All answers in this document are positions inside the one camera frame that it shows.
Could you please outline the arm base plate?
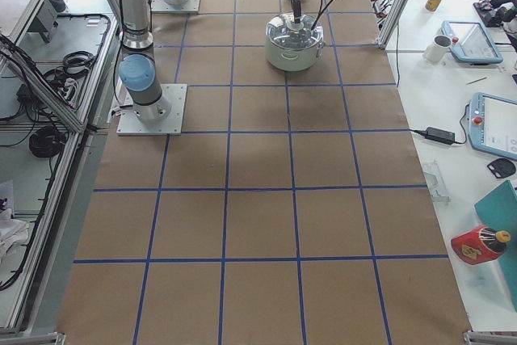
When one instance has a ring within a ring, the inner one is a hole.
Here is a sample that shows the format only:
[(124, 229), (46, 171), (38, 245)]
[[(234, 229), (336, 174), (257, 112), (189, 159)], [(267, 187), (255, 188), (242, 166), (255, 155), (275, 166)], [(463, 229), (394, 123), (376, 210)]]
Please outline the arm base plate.
[(187, 84), (161, 84), (162, 97), (149, 106), (135, 105), (129, 93), (117, 127), (121, 136), (179, 135), (182, 132)]
[(161, 14), (197, 14), (200, 0), (152, 0), (153, 13)]

